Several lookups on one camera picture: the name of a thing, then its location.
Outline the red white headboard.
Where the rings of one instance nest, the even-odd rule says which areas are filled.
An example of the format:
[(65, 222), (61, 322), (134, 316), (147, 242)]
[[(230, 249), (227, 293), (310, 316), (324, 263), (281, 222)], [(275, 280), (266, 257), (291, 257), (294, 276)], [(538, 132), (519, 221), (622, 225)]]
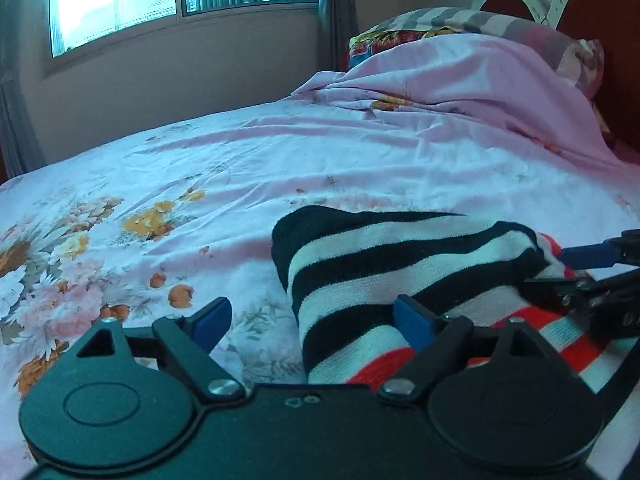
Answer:
[(639, 153), (639, 0), (474, 0), (477, 10), (529, 18), (574, 39), (597, 39), (604, 74), (594, 102), (618, 152)]

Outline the floral pink bed sheet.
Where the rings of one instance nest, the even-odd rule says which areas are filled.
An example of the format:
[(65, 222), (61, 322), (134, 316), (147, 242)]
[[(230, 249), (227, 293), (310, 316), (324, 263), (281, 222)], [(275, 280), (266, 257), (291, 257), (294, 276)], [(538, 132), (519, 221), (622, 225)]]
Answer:
[(305, 206), (515, 221), (564, 246), (639, 224), (639, 171), (587, 117), (553, 139), (454, 106), (286, 99), (94, 148), (1, 188), (1, 474), (34, 462), (22, 397), (101, 316), (145, 326), (219, 296), (215, 350), (244, 382), (300, 382), (297, 330), (271, 260)]

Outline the teal curtain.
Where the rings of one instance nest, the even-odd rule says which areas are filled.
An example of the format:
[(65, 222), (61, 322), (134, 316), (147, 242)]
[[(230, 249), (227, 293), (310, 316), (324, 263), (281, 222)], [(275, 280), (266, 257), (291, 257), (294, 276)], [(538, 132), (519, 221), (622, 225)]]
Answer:
[(322, 70), (344, 70), (349, 40), (358, 34), (355, 0), (319, 0), (319, 66)]

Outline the striped knit garment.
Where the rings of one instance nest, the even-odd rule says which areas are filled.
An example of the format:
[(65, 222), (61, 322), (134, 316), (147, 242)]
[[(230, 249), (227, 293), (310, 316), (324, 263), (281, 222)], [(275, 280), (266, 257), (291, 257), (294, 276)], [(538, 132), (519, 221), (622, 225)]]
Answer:
[(604, 336), (582, 308), (578, 264), (516, 222), (307, 206), (276, 224), (271, 253), (316, 384), (378, 387), (416, 355), (416, 323), (393, 315), (401, 295), (481, 326), (520, 316), (597, 392), (639, 368), (638, 339)]

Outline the pink blanket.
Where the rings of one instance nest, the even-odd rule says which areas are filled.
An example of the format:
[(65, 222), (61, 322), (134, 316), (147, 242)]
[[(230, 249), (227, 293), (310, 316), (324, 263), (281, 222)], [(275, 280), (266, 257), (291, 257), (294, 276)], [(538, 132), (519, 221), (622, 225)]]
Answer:
[(296, 98), (382, 94), (407, 106), (508, 130), (595, 167), (619, 167), (590, 101), (532, 48), (497, 37), (436, 36), (373, 55), (346, 73), (319, 72)]

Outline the striped floral pillow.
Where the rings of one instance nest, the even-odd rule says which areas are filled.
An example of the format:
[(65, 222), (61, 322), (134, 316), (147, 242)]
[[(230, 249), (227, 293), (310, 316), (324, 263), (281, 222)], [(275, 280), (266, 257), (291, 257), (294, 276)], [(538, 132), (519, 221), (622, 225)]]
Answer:
[(449, 34), (480, 34), (533, 49), (568, 84), (593, 100), (604, 75), (597, 40), (576, 40), (547, 25), (506, 14), (458, 8), (419, 9), (390, 18), (349, 41), (347, 66), (401, 44)]

